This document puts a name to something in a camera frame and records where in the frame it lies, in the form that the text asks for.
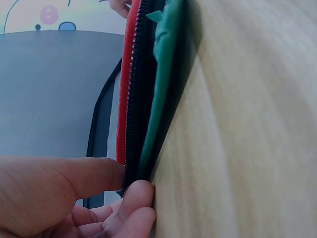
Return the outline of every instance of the green lining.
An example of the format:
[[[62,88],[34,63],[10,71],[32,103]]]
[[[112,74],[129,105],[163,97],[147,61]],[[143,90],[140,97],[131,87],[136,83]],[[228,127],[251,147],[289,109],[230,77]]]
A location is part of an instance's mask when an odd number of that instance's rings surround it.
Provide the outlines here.
[[[182,6],[183,0],[166,0],[163,12],[156,11],[147,15],[149,19],[158,22],[154,43],[154,56],[157,60],[158,67],[151,116],[138,167],[138,178],[142,178],[144,169],[146,169],[164,108]]]

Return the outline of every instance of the red fabric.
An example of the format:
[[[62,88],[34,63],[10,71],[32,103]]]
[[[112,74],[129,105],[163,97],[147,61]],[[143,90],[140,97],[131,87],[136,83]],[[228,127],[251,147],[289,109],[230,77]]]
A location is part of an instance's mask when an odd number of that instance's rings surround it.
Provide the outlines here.
[[[139,10],[140,0],[133,0],[128,14],[126,30],[123,40],[123,57],[121,65],[121,79],[118,108],[118,127],[116,139],[116,160],[125,164],[125,129],[128,103],[129,77],[131,68],[132,46],[135,33],[135,25]]]

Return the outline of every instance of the pink circle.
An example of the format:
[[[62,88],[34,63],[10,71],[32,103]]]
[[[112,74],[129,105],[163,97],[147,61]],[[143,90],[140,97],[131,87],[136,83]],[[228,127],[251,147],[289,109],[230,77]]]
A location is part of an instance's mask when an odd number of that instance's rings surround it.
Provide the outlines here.
[[[54,6],[45,6],[41,10],[40,19],[43,24],[52,25],[58,20],[58,10]]]

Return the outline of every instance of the zipper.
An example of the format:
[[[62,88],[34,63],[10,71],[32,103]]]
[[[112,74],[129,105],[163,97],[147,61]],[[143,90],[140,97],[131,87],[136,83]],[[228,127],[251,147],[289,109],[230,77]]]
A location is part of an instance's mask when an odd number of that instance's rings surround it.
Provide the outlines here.
[[[124,189],[134,182],[150,119],[157,63],[153,55],[153,0],[141,0],[132,47],[125,133]]]

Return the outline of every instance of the wooden surface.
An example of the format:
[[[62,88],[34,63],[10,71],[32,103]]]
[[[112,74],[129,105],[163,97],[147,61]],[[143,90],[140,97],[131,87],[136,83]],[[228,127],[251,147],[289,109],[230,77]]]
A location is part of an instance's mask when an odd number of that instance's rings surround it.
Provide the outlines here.
[[[316,238],[317,1],[188,6],[198,52],[157,163],[156,237]]]

